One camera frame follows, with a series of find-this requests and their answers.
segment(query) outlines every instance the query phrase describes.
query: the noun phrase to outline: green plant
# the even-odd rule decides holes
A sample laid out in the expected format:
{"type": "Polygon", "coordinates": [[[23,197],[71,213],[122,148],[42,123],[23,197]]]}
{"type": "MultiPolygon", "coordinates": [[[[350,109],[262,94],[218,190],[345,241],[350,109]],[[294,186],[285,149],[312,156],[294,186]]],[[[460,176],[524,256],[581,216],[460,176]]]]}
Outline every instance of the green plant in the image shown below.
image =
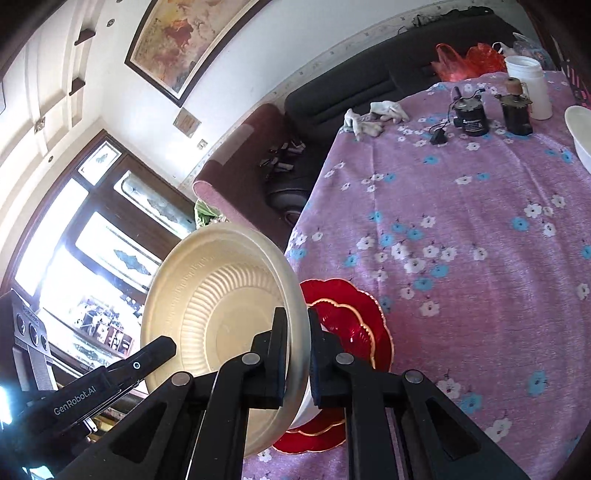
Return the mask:
{"type": "Polygon", "coordinates": [[[227,220],[219,210],[209,206],[202,199],[198,199],[195,203],[195,221],[199,227],[210,223],[226,222],[227,220]]]}

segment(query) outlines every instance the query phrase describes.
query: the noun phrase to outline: red plastic bag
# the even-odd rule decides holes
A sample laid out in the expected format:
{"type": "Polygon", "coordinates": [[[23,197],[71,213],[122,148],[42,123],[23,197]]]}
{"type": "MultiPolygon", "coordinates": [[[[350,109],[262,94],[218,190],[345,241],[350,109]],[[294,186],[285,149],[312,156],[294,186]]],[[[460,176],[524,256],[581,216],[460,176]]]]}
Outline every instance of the red plastic bag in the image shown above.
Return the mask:
{"type": "Polygon", "coordinates": [[[466,60],[476,66],[480,75],[507,71],[505,57],[486,43],[479,43],[468,50],[466,60]]]}
{"type": "Polygon", "coordinates": [[[459,80],[479,77],[478,69],[470,61],[464,60],[458,52],[446,43],[437,45],[439,61],[432,61],[431,65],[439,78],[444,82],[457,82],[459,80]]]}

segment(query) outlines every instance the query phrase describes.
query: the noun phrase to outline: red plate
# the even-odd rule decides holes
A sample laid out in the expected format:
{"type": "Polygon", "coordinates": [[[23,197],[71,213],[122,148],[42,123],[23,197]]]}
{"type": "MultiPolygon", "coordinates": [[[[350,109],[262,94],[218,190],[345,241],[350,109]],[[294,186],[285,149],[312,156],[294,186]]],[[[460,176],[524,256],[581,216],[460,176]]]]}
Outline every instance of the red plate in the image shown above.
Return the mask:
{"type": "MultiPolygon", "coordinates": [[[[309,307],[320,322],[337,335],[345,352],[364,358],[387,372],[394,357],[392,337],[379,303],[346,280],[306,280],[301,284],[309,307]]],[[[341,408],[322,410],[313,420],[288,430],[274,445],[283,453],[324,452],[345,441],[345,414],[341,408]]]]}

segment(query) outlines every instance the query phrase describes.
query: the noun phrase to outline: picture frame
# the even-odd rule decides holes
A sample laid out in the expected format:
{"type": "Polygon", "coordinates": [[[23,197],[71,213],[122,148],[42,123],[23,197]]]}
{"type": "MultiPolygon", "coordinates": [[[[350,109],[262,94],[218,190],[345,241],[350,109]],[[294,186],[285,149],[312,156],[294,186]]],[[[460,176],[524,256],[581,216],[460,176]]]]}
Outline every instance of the picture frame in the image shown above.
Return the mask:
{"type": "Polygon", "coordinates": [[[246,23],[271,0],[152,0],[125,64],[177,106],[246,23]]]}

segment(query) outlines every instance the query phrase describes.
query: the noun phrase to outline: black plug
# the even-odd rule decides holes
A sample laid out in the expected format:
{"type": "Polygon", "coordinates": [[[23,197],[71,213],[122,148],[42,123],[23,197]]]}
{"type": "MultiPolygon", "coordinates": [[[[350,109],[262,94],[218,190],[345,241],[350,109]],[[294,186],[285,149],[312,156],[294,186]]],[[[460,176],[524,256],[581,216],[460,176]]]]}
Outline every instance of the black plug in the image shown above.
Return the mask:
{"type": "Polygon", "coordinates": [[[435,130],[429,141],[431,142],[431,145],[443,145],[444,143],[447,143],[447,135],[445,134],[443,127],[435,130]]]}

